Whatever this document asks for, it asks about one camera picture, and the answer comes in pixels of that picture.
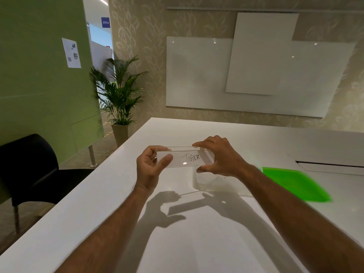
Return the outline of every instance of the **person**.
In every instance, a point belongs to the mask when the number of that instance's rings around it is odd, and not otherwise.
[[[226,138],[208,137],[192,146],[214,153],[214,163],[198,173],[211,172],[239,179],[252,193],[277,231],[303,265],[312,273],[363,272],[364,250],[316,210],[248,164]],[[171,160],[167,155],[155,163],[156,146],[137,159],[137,181],[131,194],[61,264],[56,273],[108,272],[125,250],[158,177]]]

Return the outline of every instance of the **person's left hand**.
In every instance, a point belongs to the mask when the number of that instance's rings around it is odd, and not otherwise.
[[[148,146],[143,153],[137,158],[137,182],[134,189],[142,189],[151,195],[158,184],[159,175],[173,159],[171,154],[163,157],[158,163],[154,153],[158,151],[167,151],[167,147]]]

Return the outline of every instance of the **leaf patterned wallpaper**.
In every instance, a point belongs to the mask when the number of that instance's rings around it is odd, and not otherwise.
[[[363,0],[109,0],[114,53],[139,55],[133,72],[144,102],[134,110],[130,135],[151,117],[324,128],[364,132],[364,14],[301,13],[293,40],[357,42],[324,118],[166,107],[166,36],[233,38],[237,12],[167,10],[167,6],[364,9]]]

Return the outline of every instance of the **metal partition leg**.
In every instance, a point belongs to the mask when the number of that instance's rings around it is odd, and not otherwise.
[[[93,154],[93,148],[92,145],[89,146],[89,152],[90,152],[90,158],[91,158],[91,167],[96,167],[96,161],[95,161],[95,156]]]
[[[16,232],[16,234],[20,234],[20,221],[19,221],[18,206],[14,206],[13,211],[14,211],[14,221],[15,221],[15,232]]]

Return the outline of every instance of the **brown planter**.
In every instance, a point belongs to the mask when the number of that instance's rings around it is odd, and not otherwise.
[[[128,126],[120,126],[118,124],[112,124],[112,131],[115,136],[116,145],[119,147],[129,138]]]

